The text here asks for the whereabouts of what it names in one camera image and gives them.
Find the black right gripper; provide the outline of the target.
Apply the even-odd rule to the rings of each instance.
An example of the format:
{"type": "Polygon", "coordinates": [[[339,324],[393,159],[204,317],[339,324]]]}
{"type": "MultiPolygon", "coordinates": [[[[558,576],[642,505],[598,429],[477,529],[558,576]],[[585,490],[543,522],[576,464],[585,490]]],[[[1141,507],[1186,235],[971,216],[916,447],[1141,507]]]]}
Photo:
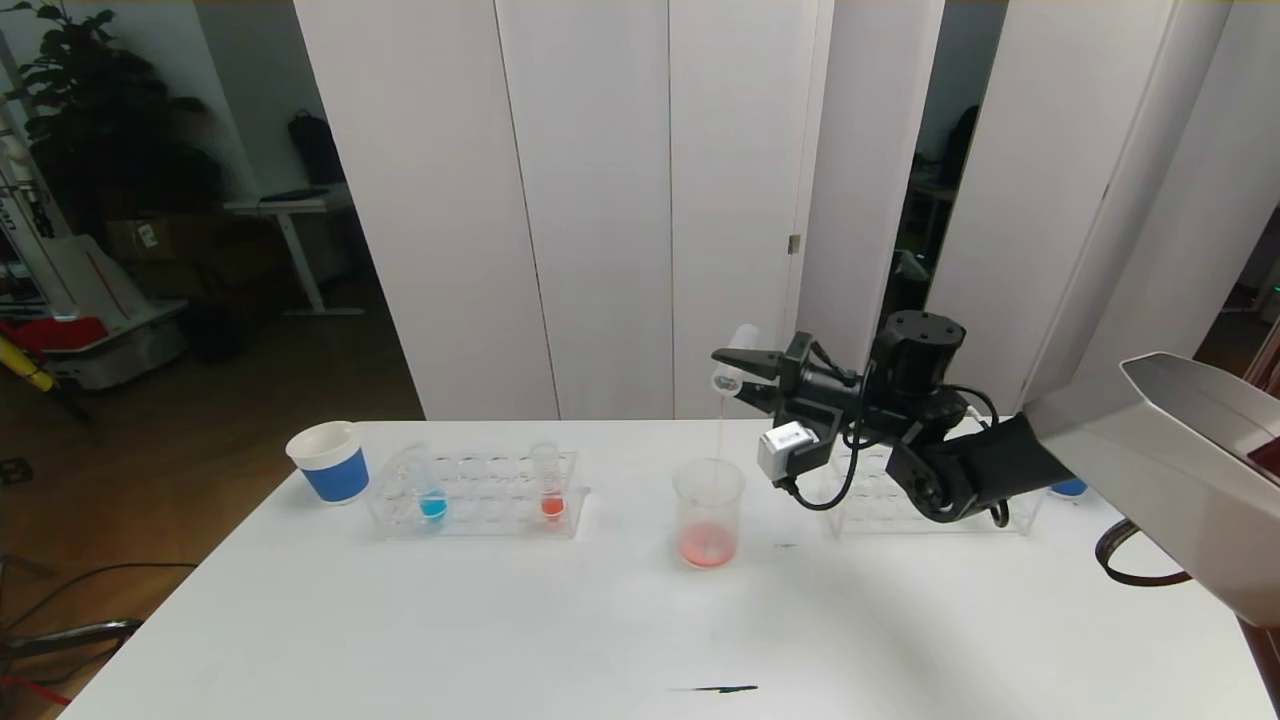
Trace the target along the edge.
{"type": "Polygon", "coordinates": [[[718,348],[713,378],[741,380],[751,375],[777,379],[777,386],[744,380],[733,396],[764,414],[822,419],[840,415],[852,419],[861,401],[863,377],[840,366],[809,333],[797,332],[788,347],[778,351],[759,348],[718,348]]]}

